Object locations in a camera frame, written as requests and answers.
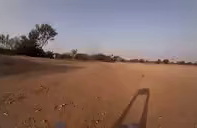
dirt ground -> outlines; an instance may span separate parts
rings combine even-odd
[[[62,61],[0,55],[0,127],[111,128],[140,88],[148,128],[197,128],[197,66]],[[138,96],[124,123],[137,123]]]

pebble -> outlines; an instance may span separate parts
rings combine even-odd
[[[9,114],[8,114],[8,113],[6,113],[6,112],[4,112],[4,113],[3,113],[3,115],[8,116]]]

sky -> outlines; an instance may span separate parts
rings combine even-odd
[[[197,0],[0,0],[0,32],[58,32],[45,49],[197,60]]]

dirt path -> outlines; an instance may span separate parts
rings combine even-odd
[[[63,64],[53,60],[39,63]],[[197,125],[197,67],[100,62],[65,65],[81,68],[60,72],[55,67],[58,72],[46,66],[52,72],[38,69],[0,77],[0,125],[54,127],[62,121],[68,128],[109,128],[138,88],[150,89],[148,128]],[[144,99],[135,101],[125,123],[138,122]]]

vegetation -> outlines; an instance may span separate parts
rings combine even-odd
[[[170,62],[170,61],[169,61],[168,59],[164,59],[164,60],[163,60],[163,63],[164,63],[164,64],[168,64],[169,62]]]
[[[0,33],[0,54],[7,55],[26,55],[33,57],[47,57],[55,59],[69,60],[98,60],[104,62],[131,62],[131,63],[156,63],[156,64],[179,64],[179,65],[197,65],[192,62],[178,61],[170,62],[169,59],[158,59],[157,61],[149,61],[144,59],[125,60],[120,56],[78,53],[78,49],[72,49],[70,53],[53,53],[52,51],[44,51],[43,47],[55,39],[57,31],[49,24],[36,24],[28,34],[20,37],[12,37]]]

